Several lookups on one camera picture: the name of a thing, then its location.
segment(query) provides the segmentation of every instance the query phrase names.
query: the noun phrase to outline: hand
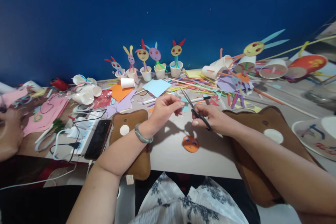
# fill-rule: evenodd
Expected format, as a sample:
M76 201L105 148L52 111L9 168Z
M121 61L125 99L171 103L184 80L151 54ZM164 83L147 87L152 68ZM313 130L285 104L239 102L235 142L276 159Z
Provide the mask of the hand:
M166 94L156 99L153 113L148 119L154 129L159 131L174 113L176 116L182 115L184 102L174 95Z
M234 137L234 135L242 127L242 124L225 115L222 111L216 109L214 106L197 104L195 106L195 110L202 116L208 117L208 123L218 134ZM201 119L197 119L194 114L192 115L192 118L193 126L203 128L207 127L206 124Z

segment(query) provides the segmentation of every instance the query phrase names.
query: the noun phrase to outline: white floral fabric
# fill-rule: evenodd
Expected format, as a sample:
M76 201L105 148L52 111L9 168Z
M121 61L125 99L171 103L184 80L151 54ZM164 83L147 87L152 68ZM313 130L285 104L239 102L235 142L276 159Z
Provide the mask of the white floral fabric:
M165 172L144 198L138 215L130 224L249 224L232 197L215 181L205 177L185 197Z

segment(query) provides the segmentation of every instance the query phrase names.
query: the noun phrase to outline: scissors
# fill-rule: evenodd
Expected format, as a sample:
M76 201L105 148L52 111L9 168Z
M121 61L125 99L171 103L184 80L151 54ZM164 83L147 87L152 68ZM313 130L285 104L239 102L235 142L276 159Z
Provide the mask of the scissors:
M180 88L180 89L181 89L181 91L182 91L184 97L187 99L187 102L190 104L190 106L191 106L191 112L194 114L194 116L195 116L196 118L201 119L201 120L205 123L205 125L208 127L208 128L207 128L208 131L212 131L212 128L211 128L210 124L209 124L208 121L204 118L204 116L202 116L201 114L197 113L197 111L195 110L195 107L194 107L193 103L191 102L191 100L190 100L189 96L187 95L187 93L186 93L182 88Z

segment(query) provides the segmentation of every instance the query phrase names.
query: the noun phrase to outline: white table surface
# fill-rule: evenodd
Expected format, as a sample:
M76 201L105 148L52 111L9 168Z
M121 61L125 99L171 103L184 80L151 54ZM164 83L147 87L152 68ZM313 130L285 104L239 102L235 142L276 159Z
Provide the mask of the white table surface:
M141 80L138 88L143 85L143 80ZM312 86L313 84L307 80L303 80L296 84L276 80L270 83L260 84L259 89L289 102L292 105L298 105L300 109L306 110L315 116L324 117L333 115L333 111L324 109L301 97L303 91L308 90ZM192 99L197 97L199 94L188 92L188 95ZM132 109L126 111L126 113L139 109L149 110L150 108L153 108L153 106L147 107L149 104L142 105L138 102L149 99L152 99L149 94L146 94L145 96L134 96ZM227 99L222 97L222 100L230 109L227 104ZM267 104L277 106L283 113L289 127L297 121L312 119L311 117L285 105L272 102L268 98L265 98L263 103L254 101L249 102L260 108L266 107ZM244 110L251 111L247 109L239 109L235 110L235 112ZM240 179L241 177L234 164L235 158L228 141L216 133L208 132L203 128L193 127L191 122L192 117L190 110L184 112L183 115L179 117L172 115L166 126L155 135L153 143L149 146L152 170ZM200 148L197 152L190 153L183 148L182 139L186 135L192 135L199 141ZM71 143L73 142L73 139L61 136L59 138L59 142ZM70 151L71 147L64 146L59 149L58 157L65 157L65 159L69 159ZM328 160L312 151L309 152L331 175L336 177L336 162ZM78 158L77 156L75 156L73 160L79 162L89 162L89 160L86 160L83 157Z

